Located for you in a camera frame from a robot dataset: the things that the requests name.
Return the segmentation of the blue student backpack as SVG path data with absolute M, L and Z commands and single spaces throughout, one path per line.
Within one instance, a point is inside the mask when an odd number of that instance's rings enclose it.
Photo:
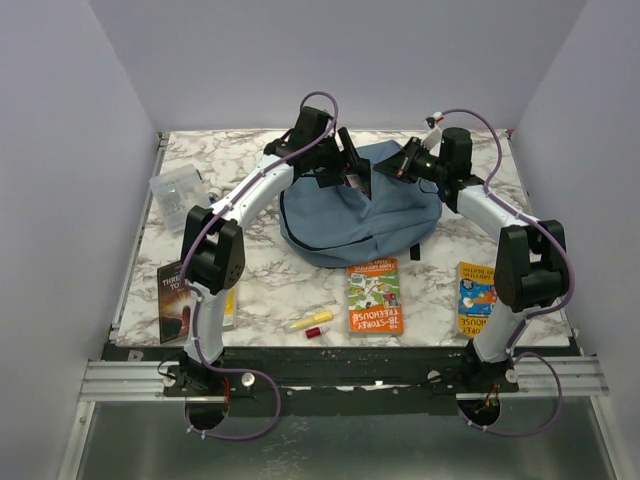
M 279 196 L 280 233 L 306 262 L 343 268 L 391 257 L 429 237 L 442 214 L 436 187 L 375 170 L 370 196 L 301 178 Z

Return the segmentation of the orange treehouse book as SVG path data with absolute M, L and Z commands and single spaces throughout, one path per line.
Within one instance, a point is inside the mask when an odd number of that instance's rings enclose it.
M 381 258 L 347 269 L 348 324 L 353 335 L 401 335 L 404 318 L 398 262 Z

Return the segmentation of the yellow highlighter pen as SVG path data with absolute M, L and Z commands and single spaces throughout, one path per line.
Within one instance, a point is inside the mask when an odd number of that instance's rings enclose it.
M 318 325 L 329 322 L 333 319 L 333 313 L 329 310 L 322 311 L 305 318 L 300 318 L 297 320 L 293 320 L 288 322 L 284 326 L 284 331 L 286 333 L 293 333 L 300 330 L 306 330 L 312 327 L 316 327 Z

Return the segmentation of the small red cap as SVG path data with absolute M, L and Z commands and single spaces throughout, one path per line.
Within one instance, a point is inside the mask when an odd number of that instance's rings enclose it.
M 307 339 L 312 339 L 318 337 L 324 333 L 323 327 L 314 327 L 305 331 L 305 336 Z

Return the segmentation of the red white eraser box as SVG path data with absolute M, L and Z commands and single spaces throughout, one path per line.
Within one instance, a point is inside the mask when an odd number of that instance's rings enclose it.
M 345 183 L 353 189 L 358 190 L 365 196 L 370 197 L 370 182 L 367 176 L 363 176 L 356 173 L 346 174 Z

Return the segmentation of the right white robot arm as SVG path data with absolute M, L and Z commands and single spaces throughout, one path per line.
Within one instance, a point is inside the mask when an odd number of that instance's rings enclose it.
M 497 300 L 483 330 L 465 347 L 459 370 L 462 384 L 480 392 L 512 366 L 513 349 L 529 321 L 567 297 L 571 274 L 563 226 L 532 219 L 492 194 L 471 171 L 472 150 L 470 132 L 449 127 L 438 154 L 413 137 L 374 169 L 405 183 L 433 183 L 442 203 L 497 243 Z

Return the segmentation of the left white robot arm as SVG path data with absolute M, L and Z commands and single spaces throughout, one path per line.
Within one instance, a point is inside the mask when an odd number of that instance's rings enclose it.
M 193 207 L 184 227 L 180 277 L 196 304 L 186 355 L 196 361 L 187 382 L 201 395 L 222 380 L 214 363 L 223 353 L 222 321 L 228 292 L 245 268 L 244 232 L 257 215 L 299 179 L 320 188 L 342 185 L 350 173 L 368 174 L 337 114 L 302 106 L 293 128 L 267 144 L 254 170 L 210 207 Z

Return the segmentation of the white plastic fitting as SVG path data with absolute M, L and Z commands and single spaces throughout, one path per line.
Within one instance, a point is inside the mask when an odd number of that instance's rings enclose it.
M 207 192 L 207 197 L 211 203 L 216 203 L 222 198 L 222 195 L 214 190 L 209 190 Z

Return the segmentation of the yellow blue treehouse book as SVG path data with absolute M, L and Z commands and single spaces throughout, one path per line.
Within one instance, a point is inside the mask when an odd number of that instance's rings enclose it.
M 492 267 L 458 264 L 456 324 L 461 335 L 474 338 L 484 329 L 498 299 L 494 276 Z

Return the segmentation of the clear plastic storage box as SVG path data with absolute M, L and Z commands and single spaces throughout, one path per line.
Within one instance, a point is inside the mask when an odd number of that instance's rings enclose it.
M 197 169 L 187 164 L 149 180 L 153 197 L 168 232 L 175 234 L 184 229 L 188 212 L 211 203 Z

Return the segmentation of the yellow cover book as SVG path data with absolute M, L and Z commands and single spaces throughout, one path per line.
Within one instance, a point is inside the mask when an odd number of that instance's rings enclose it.
M 232 330 L 236 326 L 237 314 L 237 289 L 233 287 L 227 291 L 227 298 L 224 307 L 222 327 L 224 330 Z

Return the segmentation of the dark sunset cover book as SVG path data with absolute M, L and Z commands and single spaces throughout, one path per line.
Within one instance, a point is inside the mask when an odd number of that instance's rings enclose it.
M 158 320 L 161 344 L 183 340 L 188 336 L 193 299 L 180 277 L 179 261 L 157 270 Z

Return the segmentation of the aluminium mounting rail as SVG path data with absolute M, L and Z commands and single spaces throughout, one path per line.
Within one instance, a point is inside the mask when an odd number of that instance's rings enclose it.
M 609 387 L 595 357 L 553 357 L 540 361 L 526 357 L 487 386 L 464 387 L 442 379 L 436 371 L 418 380 L 362 378 L 331 379 L 327 376 L 302 381 L 283 379 L 277 384 L 283 397 L 302 393 L 391 392 L 451 396 L 459 401 L 481 398 L 543 398 L 607 396 Z M 222 404 L 232 397 L 253 396 L 272 387 L 264 378 L 243 371 L 238 381 L 216 378 L 211 370 L 201 380 L 180 371 L 176 361 L 91 362 L 82 381 L 81 402 L 153 402 Z

